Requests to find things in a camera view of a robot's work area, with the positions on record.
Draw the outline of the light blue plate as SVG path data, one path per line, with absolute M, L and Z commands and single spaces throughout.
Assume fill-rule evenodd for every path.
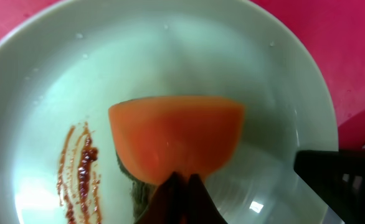
M 331 97 L 282 22 L 248 1 L 64 1 L 0 41 L 0 223 L 66 223 L 60 160 L 83 223 L 77 166 L 92 133 L 88 206 L 133 223 L 108 109 L 135 98 L 217 95 L 245 105 L 231 161 L 206 180 L 229 223 L 323 223 L 328 206 L 293 170 L 300 149 L 336 151 Z

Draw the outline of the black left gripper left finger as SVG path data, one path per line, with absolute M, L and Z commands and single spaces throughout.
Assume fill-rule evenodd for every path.
M 187 183 L 177 172 L 157 187 L 136 224 L 188 224 Z

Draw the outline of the orange sponge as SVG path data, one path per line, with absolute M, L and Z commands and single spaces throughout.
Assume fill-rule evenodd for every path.
M 202 179 L 226 165 L 245 106 L 221 96 L 157 96 L 108 110 L 116 154 L 134 178 L 160 185 L 173 173 Z

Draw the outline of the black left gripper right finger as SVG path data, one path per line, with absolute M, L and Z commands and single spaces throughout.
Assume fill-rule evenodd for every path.
M 365 223 L 365 149 L 298 151 L 293 168 L 345 223 Z

